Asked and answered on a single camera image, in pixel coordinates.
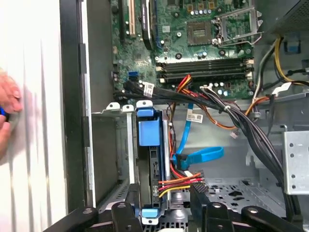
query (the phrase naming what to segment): finger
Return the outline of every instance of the finger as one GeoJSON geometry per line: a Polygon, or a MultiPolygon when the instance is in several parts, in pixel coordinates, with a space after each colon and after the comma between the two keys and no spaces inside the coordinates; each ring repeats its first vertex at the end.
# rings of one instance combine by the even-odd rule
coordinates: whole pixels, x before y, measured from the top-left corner
{"type": "Polygon", "coordinates": [[[2,86],[0,86],[0,105],[4,109],[5,112],[7,112],[9,114],[13,113],[14,109],[12,107],[12,104],[11,104],[8,96],[6,95],[6,92],[2,88],[2,86]]]}
{"type": "Polygon", "coordinates": [[[9,84],[9,88],[10,88],[13,96],[19,99],[21,97],[20,90],[19,90],[16,82],[13,80],[13,78],[10,77],[10,76],[7,76],[7,83],[9,84]]]}
{"type": "Polygon", "coordinates": [[[8,81],[8,76],[0,76],[0,85],[1,87],[4,89],[6,95],[8,96],[8,98],[10,99],[13,96],[13,93],[11,91],[11,86],[10,83],[8,81]]]}
{"type": "Polygon", "coordinates": [[[0,129],[0,151],[4,151],[7,148],[10,136],[11,125],[8,122],[4,122],[0,129]]]}
{"type": "Polygon", "coordinates": [[[14,111],[19,112],[23,109],[23,106],[15,97],[11,97],[11,104],[13,106],[14,111]]]}

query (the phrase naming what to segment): pcie slot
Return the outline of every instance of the pcie slot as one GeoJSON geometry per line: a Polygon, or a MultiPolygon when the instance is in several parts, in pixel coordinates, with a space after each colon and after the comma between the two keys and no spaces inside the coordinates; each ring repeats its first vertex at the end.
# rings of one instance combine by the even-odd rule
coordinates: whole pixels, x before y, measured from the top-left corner
{"type": "Polygon", "coordinates": [[[134,0],[128,0],[129,2],[129,32],[131,36],[135,36],[135,2],[134,0]]]}
{"type": "Polygon", "coordinates": [[[183,62],[165,64],[162,63],[157,67],[160,72],[190,72],[190,71],[204,71],[204,70],[226,70],[233,68],[246,69],[245,60],[243,59],[224,59],[224,60],[206,60],[196,62],[183,62]]]}
{"type": "MultiPolygon", "coordinates": [[[[165,73],[159,75],[160,83],[164,84],[178,84],[180,83],[183,78],[189,73],[165,73]]],[[[200,81],[213,81],[215,79],[219,80],[235,80],[235,79],[246,79],[246,73],[234,70],[230,72],[225,71],[212,71],[212,72],[192,72],[190,76],[193,82],[200,82],[200,81]]]]}
{"type": "Polygon", "coordinates": [[[119,8],[119,38],[120,42],[124,43],[125,41],[124,0],[118,0],[118,8],[119,8]]]}

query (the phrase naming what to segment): capacitor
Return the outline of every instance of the capacitor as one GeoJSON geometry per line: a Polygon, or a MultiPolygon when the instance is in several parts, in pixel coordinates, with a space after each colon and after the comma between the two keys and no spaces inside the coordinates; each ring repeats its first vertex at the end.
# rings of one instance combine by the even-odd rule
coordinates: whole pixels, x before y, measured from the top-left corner
{"type": "Polygon", "coordinates": [[[118,12],[119,12],[118,6],[113,5],[113,6],[112,6],[112,13],[113,13],[113,14],[117,14],[118,12]]]}

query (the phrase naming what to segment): ram slot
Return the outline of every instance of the ram slot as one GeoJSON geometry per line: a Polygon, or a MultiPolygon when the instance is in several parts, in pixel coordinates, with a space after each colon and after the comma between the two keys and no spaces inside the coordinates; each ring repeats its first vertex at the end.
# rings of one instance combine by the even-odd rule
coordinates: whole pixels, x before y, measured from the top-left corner
{"type": "MultiPolygon", "coordinates": [[[[179,84],[189,73],[164,73],[158,76],[162,84],[179,84]]],[[[190,73],[193,82],[207,82],[215,80],[246,79],[246,72],[241,70],[192,72],[190,73]]]]}
{"type": "Polygon", "coordinates": [[[173,64],[158,64],[161,72],[166,73],[180,73],[180,72],[194,72],[194,71],[211,71],[211,70],[225,70],[233,68],[246,69],[245,60],[243,59],[222,59],[222,60],[206,60],[196,62],[183,62],[173,64]]]}

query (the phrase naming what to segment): motherboard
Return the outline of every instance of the motherboard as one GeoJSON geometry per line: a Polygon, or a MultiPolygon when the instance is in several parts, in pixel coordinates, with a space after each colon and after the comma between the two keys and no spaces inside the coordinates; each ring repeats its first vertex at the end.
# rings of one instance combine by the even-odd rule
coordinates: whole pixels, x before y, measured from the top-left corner
{"type": "Polygon", "coordinates": [[[252,97],[251,7],[251,0],[112,0],[114,90],[127,80],[174,90],[190,74],[192,91],[208,85],[222,98],[252,97]]]}

